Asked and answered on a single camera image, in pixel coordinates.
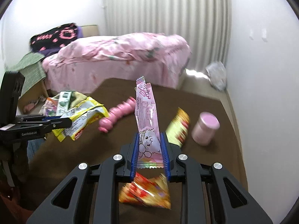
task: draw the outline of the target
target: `pink blanket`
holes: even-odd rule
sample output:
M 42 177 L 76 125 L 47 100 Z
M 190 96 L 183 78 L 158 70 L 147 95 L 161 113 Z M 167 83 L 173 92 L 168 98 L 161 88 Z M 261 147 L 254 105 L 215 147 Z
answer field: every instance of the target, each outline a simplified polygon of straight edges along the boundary
M 107 78 L 136 80 L 176 88 L 190 56 L 178 35 L 134 33 L 80 38 L 43 61 L 47 89 L 92 93 Z

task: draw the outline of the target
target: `white curtain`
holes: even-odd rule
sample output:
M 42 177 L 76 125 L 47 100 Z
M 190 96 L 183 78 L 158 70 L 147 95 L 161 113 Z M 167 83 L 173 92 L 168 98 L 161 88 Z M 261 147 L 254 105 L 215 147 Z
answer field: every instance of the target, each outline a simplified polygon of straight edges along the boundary
M 192 49 L 188 69 L 226 62 L 231 30 L 230 0 L 107 0 L 110 35 L 178 34 Z

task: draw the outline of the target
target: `pink toy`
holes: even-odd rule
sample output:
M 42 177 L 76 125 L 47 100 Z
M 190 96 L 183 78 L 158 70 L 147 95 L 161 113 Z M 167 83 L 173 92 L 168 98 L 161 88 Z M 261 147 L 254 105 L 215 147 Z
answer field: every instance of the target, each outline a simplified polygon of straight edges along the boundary
M 112 122 L 112 124 L 115 124 L 117 121 L 117 117 L 115 116 L 115 114 L 109 112 L 109 117 L 108 119 Z
M 113 124 L 108 118 L 101 118 L 99 121 L 99 126 L 99 130 L 103 130 L 106 133 L 113 128 Z
M 109 112 L 111 112 L 112 114 L 114 114 L 116 116 L 117 120 L 119 120 L 123 116 L 123 113 L 122 113 L 121 109 L 116 108 L 116 107 L 111 108 L 109 110 Z
M 207 146 L 219 127 L 219 121 L 213 114 L 202 112 L 198 122 L 192 130 L 192 138 L 197 144 Z
M 123 116 L 127 115 L 127 114 L 126 114 L 126 112 L 127 112 L 127 111 L 126 111 L 126 107 L 125 107 L 123 104 L 119 104 L 119 105 L 117 105 L 116 107 L 119 108 L 119 109 L 121 110 Z
M 123 102 L 123 106 L 124 106 L 125 115 L 132 113 L 132 107 L 130 104 L 128 104 L 127 102 Z
M 129 97 L 127 103 L 135 110 L 136 100 L 133 97 Z
M 124 115 L 131 114 L 135 111 L 136 100 L 130 97 L 126 102 L 117 105 L 109 110 L 109 117 L 101 118 L 99 120 L 98 129 L 101 132 L 108 133 L 113 128 L 113 124 L 116 123 Z

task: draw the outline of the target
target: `snack bag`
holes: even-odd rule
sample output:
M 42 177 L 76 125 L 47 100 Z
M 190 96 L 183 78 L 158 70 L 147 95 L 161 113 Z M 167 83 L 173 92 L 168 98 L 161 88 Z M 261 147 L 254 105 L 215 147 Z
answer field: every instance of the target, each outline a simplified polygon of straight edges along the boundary
M 136 173 L 134 181 L 123 186 L 119 202 L 170 209 L 170 196 L 165 175 L 147 179 Z
M 102 117 L 108 116 L 108 111 L 104 105 L 98 103 L 92 97 L 88 97 L 61 116 L 62 118 L 70 118 L 72 120 L 71 127 L 52 131 L 60 142 L 62 142 L 66 136 L 70 136 L 74 141 L 82 135 L 87 125 Z
M 190 117 L 181 108 L 178 108 L 178 112 L 174 119 L 170 122 L 166 129 L 167 139 L 170 143 L 176 144 L 182 147 L 188 135 L 188 128 L 190 124 Z
M 39 113 L 46 116 L 55 116 L 57 111 L 58 99 L 47 98 Z
M 61 91 L 59 93 L 58 105 L 56 110 L 56 116 L 63 115 L 68 110 L 70 104 L 72 92 Z
M 136 80 L 135 116 L 139 131 L 138 168 L 163 167 L 156 103 L 150 83 Z

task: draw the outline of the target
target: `red snack bag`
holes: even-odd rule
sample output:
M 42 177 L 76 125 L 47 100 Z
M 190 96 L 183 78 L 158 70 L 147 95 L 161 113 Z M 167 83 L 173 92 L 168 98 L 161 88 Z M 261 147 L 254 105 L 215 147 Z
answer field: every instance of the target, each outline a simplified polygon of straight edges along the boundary
M 170 196 L 166 177 L 147 179 L 136 173 L 132 183 L 126 184 L 119 194 L 121 203 L 143 204 L 146 206 L 170 209 Z

